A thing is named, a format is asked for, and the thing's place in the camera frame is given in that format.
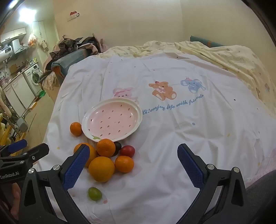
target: cabinet door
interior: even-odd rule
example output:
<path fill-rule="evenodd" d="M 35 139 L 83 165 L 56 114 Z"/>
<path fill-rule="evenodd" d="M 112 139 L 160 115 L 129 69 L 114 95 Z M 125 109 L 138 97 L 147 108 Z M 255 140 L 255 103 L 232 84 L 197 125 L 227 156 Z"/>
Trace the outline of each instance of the cabinet door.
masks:
<path fill-rule="evenodd" d="M 24 35 L 26 34 L 26 28 L 23 27 L 23 28 L 20 28 L 18 30 L 14 30 L 14 37 L 18 37 L 20 35 Z"/>
<path fill-rule="evenodd" d="M 12 38 L 14 38 L 14 32 L 13 31 L 8 32 L 8 33 L 4 33 L 0 36 L 1 43 L 3 43 L 4 41 L 7 41 L 9 39 L 12 39 Z"/>
<path fill-rule="evenodd" d="M 27 84 L 24 76 L 22 74 L 19 75 L 15 80 L 12 81 L 11 84 L 24 107 L 28 108 L 35 99 L 35 95 Z"/>
<path fill-rule="evenodd" d="M 24 114 L 25 112 L 25 108 L 19 101 L 17 95 L 15 94 L 13 88 L 11 87 L 11 84 L 9 84 L 6 88 L 4 88 L 4 93 L 6 94 L 8 101 L 10 102 L 10 104 L 12 105 L 16 113 L 19 116 L 22 116 L 22 114 Z"/>

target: blue gripper pad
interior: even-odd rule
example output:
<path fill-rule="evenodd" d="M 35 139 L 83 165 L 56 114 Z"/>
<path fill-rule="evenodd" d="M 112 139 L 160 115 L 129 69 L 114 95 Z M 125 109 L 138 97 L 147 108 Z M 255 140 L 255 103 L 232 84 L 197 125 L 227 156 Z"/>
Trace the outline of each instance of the blue gripper pad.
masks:
<path fill-rule="evenodd" d="M 25 139 L 22 139 L 18 142 L 8 145 L 8 152 L 12 154 L 25 147 L 27 147 L 27 141 Z"/>
<path fill-rule="evenodd" d="M 207 178 L 206 164 L 203 160 L 199 156 L 195 156 L 186 144 L 178 146 L 177 156 L 194 187 L 202 189 Z"/>
<path fill-rule="evenodd" d="M 73 188 L 77 179 L 79 178 L 86 162 L 90 156 L 90 149 L 87 145 L 83 147 L 80 153 L 76 156 L 70 167 L 67 169 L 63 176 L 63 187 L 65 190 Z"/>

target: plate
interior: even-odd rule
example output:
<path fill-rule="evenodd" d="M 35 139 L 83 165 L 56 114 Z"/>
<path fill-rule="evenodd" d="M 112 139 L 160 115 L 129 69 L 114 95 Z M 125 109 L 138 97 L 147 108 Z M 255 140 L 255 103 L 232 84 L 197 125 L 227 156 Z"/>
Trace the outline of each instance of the plate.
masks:
<path fill-rule="evenodd" d="M 108 138 L 125 139 L 137 130 L 142 110 L 130 99 L 113 98 L 100 102 L 86 112 L 81 127 L 85 136 L 95 142 Z"/>

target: red fruit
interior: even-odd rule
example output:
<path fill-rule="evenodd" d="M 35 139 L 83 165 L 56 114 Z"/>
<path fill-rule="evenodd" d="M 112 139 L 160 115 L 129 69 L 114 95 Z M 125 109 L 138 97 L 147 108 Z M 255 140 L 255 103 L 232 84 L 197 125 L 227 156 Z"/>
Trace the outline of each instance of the red fruit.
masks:
<path fill-rule="evenodd" d="M 122 147 L 122 149 L 120 150 L 120 156 L 129 156 L 129 157 L 133 157 L 135 153 L 135 148 L 131 145 L 125 145 L 124 147 Z"/>

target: orange bear illustration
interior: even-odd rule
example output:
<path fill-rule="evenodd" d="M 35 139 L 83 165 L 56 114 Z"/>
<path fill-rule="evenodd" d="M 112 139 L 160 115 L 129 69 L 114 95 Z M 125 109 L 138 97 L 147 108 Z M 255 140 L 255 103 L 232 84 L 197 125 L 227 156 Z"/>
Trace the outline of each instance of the orange bear illustration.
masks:
<path fill-rule="evenodd" d="M 164 101 L 166 98 L 174 100 L 176 98 L 176 92 L 174 92 L 171 86 L 168 86 L 168 82 L 157 82 L 154 84 L 149 84 L 149 87 L 154 88 L 152 95 L 156 96 L 158 99 Z"/>

